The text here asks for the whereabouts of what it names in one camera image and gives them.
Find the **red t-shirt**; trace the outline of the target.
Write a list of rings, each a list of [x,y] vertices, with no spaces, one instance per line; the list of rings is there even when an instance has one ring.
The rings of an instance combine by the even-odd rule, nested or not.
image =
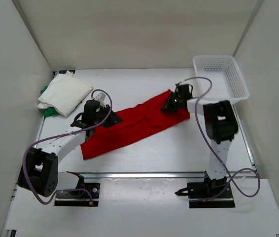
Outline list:
[[[117,111],[122,122],[104,128],[99,126],[81,147],[84,160],[123,148],[174,125],[190,119],[190,113],[179,109],[175,113],[161,111],[171,90],[167,90],[132,108]]]

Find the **white t-shirt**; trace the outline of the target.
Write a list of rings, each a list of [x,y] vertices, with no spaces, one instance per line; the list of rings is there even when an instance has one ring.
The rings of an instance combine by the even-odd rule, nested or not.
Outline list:
[[[94,88],[70,73],[57,74],[48,86],[57,93],[58,99],[54,105],[65,118]]]

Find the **green t-shirt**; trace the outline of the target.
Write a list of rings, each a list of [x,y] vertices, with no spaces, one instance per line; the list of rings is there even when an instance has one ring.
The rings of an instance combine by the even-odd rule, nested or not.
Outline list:
[[[59,115],[59,112],[54,105],[57,99],[57,93],[55,92],[55,90],[50,89],[49,86],[45,86],[40,91],[37,107],[40,110],[43,110],[43,116],[45,118]]]

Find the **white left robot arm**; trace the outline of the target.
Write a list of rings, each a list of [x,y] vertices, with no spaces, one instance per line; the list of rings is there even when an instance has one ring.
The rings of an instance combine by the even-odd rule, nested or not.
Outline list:
[[[36,196],[49,197],[56,191],[58,165],[76,147],[90,139],[98,126],[110,128],[122,122],[102,99],[87,100],[62,135],[39,140],[25,152],[17,185]]]

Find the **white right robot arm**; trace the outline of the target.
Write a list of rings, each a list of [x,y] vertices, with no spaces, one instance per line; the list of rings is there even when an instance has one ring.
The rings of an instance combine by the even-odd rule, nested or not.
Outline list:
[[[193,98],[192,89],[193,86],[189,84],[177,84],[161,111],[176,113],[179,109],[185,109],[195,114],[197,124],[199,124],[198,115],[204,117],[205,132],[201,134],[205,141],[210,141],[210,159],[204,181],[198,189],[213,198],[220,193],[221,187],[226,185],[225,166],[228,151],[239,127],[230,101],[214,102]]]

